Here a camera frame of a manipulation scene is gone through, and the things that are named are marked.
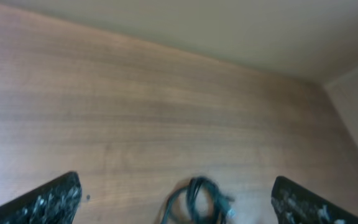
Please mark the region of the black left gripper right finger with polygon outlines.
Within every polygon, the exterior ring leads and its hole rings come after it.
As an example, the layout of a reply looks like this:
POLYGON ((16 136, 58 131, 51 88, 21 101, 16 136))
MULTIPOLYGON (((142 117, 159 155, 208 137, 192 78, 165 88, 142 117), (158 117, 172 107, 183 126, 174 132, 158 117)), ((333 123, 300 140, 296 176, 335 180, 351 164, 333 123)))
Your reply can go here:
POLYGON ((296 182, 278 176, 271 203, 279 224, 358 224, 358 217, 296 182))

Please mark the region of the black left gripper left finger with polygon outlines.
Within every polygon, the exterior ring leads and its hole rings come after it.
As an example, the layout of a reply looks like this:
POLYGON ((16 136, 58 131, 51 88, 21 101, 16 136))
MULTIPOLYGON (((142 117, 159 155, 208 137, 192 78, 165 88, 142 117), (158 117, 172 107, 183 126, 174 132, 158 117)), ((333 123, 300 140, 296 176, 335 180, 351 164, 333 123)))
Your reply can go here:
POLYGON ((82 198, 77 172, 69 171, 0 206, 0 223, 72 223, 82 198))

